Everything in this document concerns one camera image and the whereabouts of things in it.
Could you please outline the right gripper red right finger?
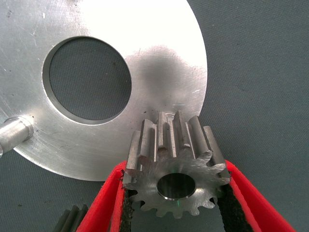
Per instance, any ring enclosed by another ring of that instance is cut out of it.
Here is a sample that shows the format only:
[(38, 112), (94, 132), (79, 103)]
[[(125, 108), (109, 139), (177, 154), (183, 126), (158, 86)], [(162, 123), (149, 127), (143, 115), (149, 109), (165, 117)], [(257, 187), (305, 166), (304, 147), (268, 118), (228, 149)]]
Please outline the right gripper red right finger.
[(247, 177), (226, 161), (230, 183), (223, 186), (218, 205), (226, 232), (294, 232)]

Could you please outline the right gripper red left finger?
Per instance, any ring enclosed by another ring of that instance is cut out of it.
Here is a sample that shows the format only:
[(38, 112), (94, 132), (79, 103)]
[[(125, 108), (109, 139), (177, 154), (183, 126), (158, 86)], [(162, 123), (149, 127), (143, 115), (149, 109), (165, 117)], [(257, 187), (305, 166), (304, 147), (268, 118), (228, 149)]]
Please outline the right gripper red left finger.
[(123, 186), (126, 161), (117, 164), (95, 197), (78, 232), (130, 232), (132, 207)]

